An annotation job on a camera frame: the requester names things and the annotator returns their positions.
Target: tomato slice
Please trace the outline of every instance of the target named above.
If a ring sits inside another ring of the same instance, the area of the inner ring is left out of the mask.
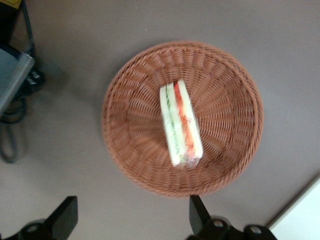
[[[187,146],[187,154],[189,157],[193,157],[195,155],[195,145],[191,135],[190,127],[188,125],[188,122],[190,122],[190,120],[187,119],[187,116],[186,116],[186,111],[184,108],[184,103],[182,101],[182,96],[180,93],[178,83],[177,82],[174,83],[173,87],[174,87],[176,105],[177,105],[177,108],[179,111],[179,117],[182,123],[182,131],[185,137],[185,145]]]

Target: round basket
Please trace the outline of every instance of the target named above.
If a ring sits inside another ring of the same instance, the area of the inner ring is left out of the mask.
[[[171,164],[160,87],[183,79],[199,123],[203,157],[194,169]],[[168,197],[212,193],[234,180],[256,152],[263,106],[253,79],[231,55],[196,41],[144,50],[112,80],[102,110],[105,143],[141,187]]]

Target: woven basket rim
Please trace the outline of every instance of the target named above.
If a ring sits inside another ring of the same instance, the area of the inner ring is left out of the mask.
[[[200,192],[195,192],[195,194],[198,195],[205,195],[208,193],[212,193],[213,191],[216,191],[217,189],[222,188],[226,184],[232,182],[236,177],[239,176],[239,174],[248,166],[251,159],[253,158],[253,155],[255,154],[259,142],[262,137],[262,131],[263,131],[263,123],[264,123],[264,114],[263,114],[263,105],[262,100],[260,97],[259,90],[257,88],[256,83],[253,81],[253,79],[248,74],[247,70],[242,66],[242,64],[235,59],[233,56],[231,56],[229,53],[224,52],[223,50],[220,50],[219,48],[216,48],[210,44],[203,43],[200,41],[194,41],[194,40],[179,40],[179,41],[169,41],[160,43],[157,45],[154,45],[152,47],[149,47],[134,57],[132,57],[115,75],[112,82],[110,83],[108,90],[106,92],[106,95],[104,97],[103,102],[103,109],[102,109],[102,134],[104,141],[106,143],[106,146],[108,148],[109,153],[111,154],[111,157],[113,161],[116,163],[118,168],[125,173],[125,175],[134,183],[138,184],[144,189],[147,189],[153,193],[161,194],[168,197],[188,197],[189,195],[194,194],[193,192],[190,192],[189,190],[185,190],[185,192],[181,191],[179,193],[174,192],[168,192],[166,189],[161,189],[159,187],[154,187],[153,185],[149,184],[147,181],[141,180],[136,175],[131,175],[130,172],[127,170],[123,162],[119,159],[119,156],[117,153],[113,150],[113,143],[112,143],[112,136],[110,136],[108,133],[110,132],[110,124],[108,124],[108,121],[110,120],[110,116],[108,115],[109,110],[112,107],[112,101],[110,101],[110,97],[113,94],[114,87],[117,84],[117,80],[125,74],[125,72],[130,69],[137,60],[143,61],[148,57],[149,53],[161,53],[167,48],[179,48],[179,47],[185,47],[188,46],[190,48],[196,48],[197,52],[204,53],[206,55],[214,55],[214,58],[227,66],[228,68],[232,69],[232,71],[241,79],[245,79],[242,81],[242,83],[245,85],[245,87],[248,89],[248,93],[250,95],[250,98],[252,100],[253,108],[254,108],[254,117],[255,117],[255,125],[254,125],[254,136],[251,139],[251,142],[249,144],[249,147],[246,151],[246,158],[245,160],[239,161],[239,165],[237,168],[232,168],[230,172],[228,172],[229,178],[227,180],[219,181],[220,184],[215,185],[215,189],[203,189]]]

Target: plastic wrap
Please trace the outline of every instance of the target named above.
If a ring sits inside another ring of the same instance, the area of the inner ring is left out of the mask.
[[[203,155],[203,146],[198,122],[182,79],[160,88],[160,106],[172,165],[195,168]]]

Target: wicker basket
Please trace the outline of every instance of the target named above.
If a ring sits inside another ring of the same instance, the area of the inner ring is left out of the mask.
[[[160,87],[184,79],[199,122],[203,158],[195,169],[172,166],[163,127]],[[102,113],[105,143],[133,182],[156,194],[212,193],[234,180],[256,152],[262,101],[253,79],[231,55],[196,41],[142,51],[117,73]]]

